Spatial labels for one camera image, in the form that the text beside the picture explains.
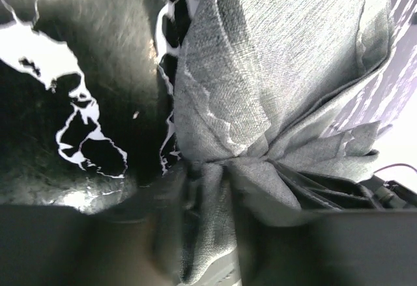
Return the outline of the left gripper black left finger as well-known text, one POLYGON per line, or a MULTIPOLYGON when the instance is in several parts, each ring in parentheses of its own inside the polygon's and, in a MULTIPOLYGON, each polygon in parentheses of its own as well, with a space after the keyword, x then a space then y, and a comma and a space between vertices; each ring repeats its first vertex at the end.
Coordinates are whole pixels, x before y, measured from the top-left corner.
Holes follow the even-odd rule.
POLYGON ((176 285, 186 168, 94 215, 1 207, 2 285, 176 285))

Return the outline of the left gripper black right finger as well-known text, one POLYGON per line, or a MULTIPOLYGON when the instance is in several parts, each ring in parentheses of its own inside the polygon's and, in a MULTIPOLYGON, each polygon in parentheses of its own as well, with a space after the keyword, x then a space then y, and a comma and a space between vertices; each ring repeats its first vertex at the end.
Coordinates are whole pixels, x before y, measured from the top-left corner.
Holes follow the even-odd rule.
POLYGON ((243 285, 415 285, 415 209, 291 209, 228 170, 243 285))

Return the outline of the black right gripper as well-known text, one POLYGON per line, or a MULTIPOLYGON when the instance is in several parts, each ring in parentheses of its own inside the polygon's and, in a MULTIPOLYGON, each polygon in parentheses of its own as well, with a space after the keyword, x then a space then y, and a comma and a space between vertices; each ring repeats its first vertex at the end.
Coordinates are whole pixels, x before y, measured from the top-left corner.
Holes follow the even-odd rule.
POLYGON ((276 164, 276 170, 303 209, 415 209, 416 194, 395 181, 385 182, 373 175, 363 182, 295 171, 276 164))

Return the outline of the grey cloth napkin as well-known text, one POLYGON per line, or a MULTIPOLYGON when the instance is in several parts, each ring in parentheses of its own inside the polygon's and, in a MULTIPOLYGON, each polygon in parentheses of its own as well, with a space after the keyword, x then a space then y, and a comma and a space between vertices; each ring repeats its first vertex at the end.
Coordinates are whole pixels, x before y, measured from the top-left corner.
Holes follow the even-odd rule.
POLYGON ((392 56, 391 0, 169 0, 190 22, 174 58, 171 142, 188 178, 180 280, 198 282, 236 249, 231 189, 263 223, 291 227, 311 210, 379 208, 361 183, 377 122, 330 137, 346 104, 392 56))

